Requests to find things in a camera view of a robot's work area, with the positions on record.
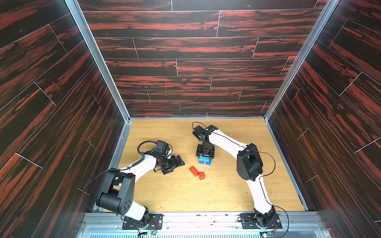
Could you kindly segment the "light blue 2x4 brick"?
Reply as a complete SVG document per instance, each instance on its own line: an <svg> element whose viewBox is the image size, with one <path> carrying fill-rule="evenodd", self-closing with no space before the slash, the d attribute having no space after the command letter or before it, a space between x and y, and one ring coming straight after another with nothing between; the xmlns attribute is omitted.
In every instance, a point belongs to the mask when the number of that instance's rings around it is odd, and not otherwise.
<svg viewBox="0 0 381 238"><path fill-rule="evenodd" d="M199 158L200 164L205 164L206 162L211 162L211 159L209 157L204 157L204 156Z"/></svg>

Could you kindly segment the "red 2x4 brick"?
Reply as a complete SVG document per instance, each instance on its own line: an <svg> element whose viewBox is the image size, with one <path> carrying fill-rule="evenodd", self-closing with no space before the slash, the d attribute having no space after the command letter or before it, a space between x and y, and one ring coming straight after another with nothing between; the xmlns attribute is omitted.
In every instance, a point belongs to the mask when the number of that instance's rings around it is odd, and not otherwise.
<svg viewBox="0 0 381 238"><path fill-rule="evenodd" d="M191 167L189 168L189 171L190 171L195 177L197 177L197 176L199 175L198 170L197 170L194 166L191 166Z"/></svg>

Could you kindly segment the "red 2x2 brick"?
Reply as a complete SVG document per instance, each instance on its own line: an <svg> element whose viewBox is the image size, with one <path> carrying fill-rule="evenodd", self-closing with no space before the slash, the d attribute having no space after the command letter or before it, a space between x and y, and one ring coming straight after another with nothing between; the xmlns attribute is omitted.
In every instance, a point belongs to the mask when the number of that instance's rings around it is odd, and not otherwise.
<svg viewBox="0 0 381 238"><path fill-rule="evenodd" d="M204 174L204 172L199 172L199 173L198 173L198 178L199 178L200 180L205 179L205 174Z"/></svg>

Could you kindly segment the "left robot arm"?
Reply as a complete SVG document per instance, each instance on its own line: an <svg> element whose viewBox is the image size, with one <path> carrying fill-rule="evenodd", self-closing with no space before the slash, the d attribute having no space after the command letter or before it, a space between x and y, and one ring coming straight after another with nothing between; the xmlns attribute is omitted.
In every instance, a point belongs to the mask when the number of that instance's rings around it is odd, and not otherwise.
<svg viewBox="0 0 381 238"><path fill-rule="evenodd" d="M141 158L126 170L112 169L106 172L96 195L96 205L126 217L135 226L144 228L149 223L149 209L134 201L135 184L151 170L164 175L184 166L181 157L171 152L156 152L154 149L141 154Z"/></svg>

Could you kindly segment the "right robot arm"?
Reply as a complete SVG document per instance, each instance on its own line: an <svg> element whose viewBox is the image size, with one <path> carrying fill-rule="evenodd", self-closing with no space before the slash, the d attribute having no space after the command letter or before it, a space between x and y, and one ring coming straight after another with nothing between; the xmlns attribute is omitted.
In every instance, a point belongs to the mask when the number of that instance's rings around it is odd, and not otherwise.
<svg viewBox="0 0 381 238"><path fill-rule="evenodd" d="M263 162L257 146L241 143L213 125L205 129L197 126L192 133L199 141L218 146L236 159L237 173L247 182L254 200L257 225L261 228L271 225L276 211L266 191Z"/></svg>

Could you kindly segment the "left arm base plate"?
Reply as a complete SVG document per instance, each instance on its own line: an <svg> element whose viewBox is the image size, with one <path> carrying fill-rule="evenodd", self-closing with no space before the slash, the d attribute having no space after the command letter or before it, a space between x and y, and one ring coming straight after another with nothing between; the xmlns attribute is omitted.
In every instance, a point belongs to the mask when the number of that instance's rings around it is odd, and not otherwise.
<svg viewBox="0 0 381 238"><path fill-rule="evenodd" d="M125 217L122 230L161 230L163 225L163 214L149 213L141 220Z"/></svg>

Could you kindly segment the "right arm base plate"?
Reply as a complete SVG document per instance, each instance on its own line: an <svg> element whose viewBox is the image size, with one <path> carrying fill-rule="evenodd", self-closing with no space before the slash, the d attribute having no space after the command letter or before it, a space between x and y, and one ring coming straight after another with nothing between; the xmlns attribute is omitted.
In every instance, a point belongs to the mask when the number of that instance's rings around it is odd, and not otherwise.
<svg viewBox="0 0 381 238"><path fill-rule="evenodd" d="M256 213L241 213L238 217L243 229L282 229L278 214L260 215Z"/></svg>

